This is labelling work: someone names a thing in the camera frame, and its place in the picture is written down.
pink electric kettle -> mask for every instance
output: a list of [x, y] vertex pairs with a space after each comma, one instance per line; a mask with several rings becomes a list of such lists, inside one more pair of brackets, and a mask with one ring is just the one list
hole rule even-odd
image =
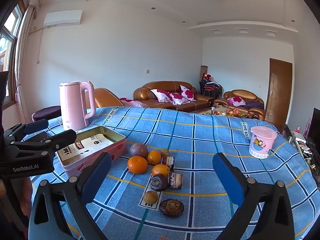
[[[87, 114], [84, 90], [89, 92], [91, 112]], [[60, 104], [64, 130], [81, 130], [89, 125], [88, 118], [96, 113], [93, 84], [88, 81], [60, 84]]]

metal screw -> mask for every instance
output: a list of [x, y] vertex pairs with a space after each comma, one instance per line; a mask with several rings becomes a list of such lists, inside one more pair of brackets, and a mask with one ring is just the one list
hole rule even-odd
[[277, 184], [278, 184], [279, 187], [284, 187], [284, 183], [282, 181], [280, 181], [280, 180], [277, 182]]
[[46, 179], [41, 180], [40, 185], [41, 185], [41, 186], [47, 185], [47, 180], [46, 180]]
[[74, 183], [74, 182], [77, 181], [77, 179], [78, 179], [77, 176], [72, 176], [72, 177], [70, 177], [69, 181], [70, 181], [71, 183]]
[[247, 178], [247, 181], [248, 181], [250, 184], [256, 183], [256, 180], [255, 180], [253, 177]]

blue plaid tablecloth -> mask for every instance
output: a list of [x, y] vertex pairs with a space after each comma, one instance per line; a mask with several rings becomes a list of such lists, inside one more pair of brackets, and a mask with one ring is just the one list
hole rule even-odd
[[[280, 134], [267, 159], [260, 160], [249, 154], [250, 140], [245, 138], [240, 122], [246, 122], [249, 129], [268, 126], [276, 130], [267, 122], [134, 107], [116, 107], [115, 114], [106, 122], [111, 109], [98, 108], [84, 130], [104, 125], [125, 135], [128, 147], [139, 142], [148, 145], [149, 150], [168, 149], [175, 157], [175, 171], [183, 174], [183, 185], [180, 190], [163, 192], [162, 200], [178, 199], [185, 210], [179, 218], [168, 218], [160, 211], [139, 206], [152, 166], [145, 174], [133, 175], [127, 169], [127, 154], [112, 162], [95, 200], [87, 204], [89, 213], [109, 240], [216, 239], [237, 209], [212, 169], [212, 156], [217, 152], [223, 152], [246, 177], [262, 183], [273, 184], [277, 180], [285, 183], [296, 239], [302, 238], [318, 217], [320, 193], [310, 169]], [[51, 135], [62, 132], [61, 123], [61, 117], [50, 120], [47, 132]], [[33, 197], [41, 180], [56, 183], [68, 179], [57, 157], [54, 166], [53, 173], [31, 178]], [[262, 207], [257, 206], [243, 239], [251, 235]], [[62, 209], [75, 238], [82, 239], [65, 203]]]

door frame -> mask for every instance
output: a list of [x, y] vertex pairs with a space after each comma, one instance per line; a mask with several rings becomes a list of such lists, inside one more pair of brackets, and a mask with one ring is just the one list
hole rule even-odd
[[270, 96], [270, 82], [271, 82], [271, 73], [270, 73], [270, 63], [271, 60], [276, 60], [276, 61], [282, 61], [282, 62], [287, 62], [292, 64], [292, 83], [291, 83], [291, 91], [290, 91], [290, 103], [289, 103], [289, 109], [288, 109], [288, 114], [287, 114], [287, 120], [285, 121], [285, 124], [288, 124], [289, 121], [289, 116], [291, 112], [291, 106], [292, 106], [292, 98], [293, 98], [293, 89], [294, 89], [294, 60], [292, 59], [293, 62], [290, 61], [285, 61], [285, 60], [280, 60], [276, 58], [269, 58], [269, 83], [268, 83], [268, 95], [267, 95], [267, 102], [266, 102], [266, 114], [267, 114], [267, 106], [269, 102], [269, 96]]

pink plastic cup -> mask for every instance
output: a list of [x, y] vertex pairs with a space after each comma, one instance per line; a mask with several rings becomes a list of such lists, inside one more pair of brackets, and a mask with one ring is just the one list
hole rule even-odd
[[277, 133], [268, 127], [254, 126], [251, 128], [249, 153], [256, 158], [266, 159], [277, 138]]

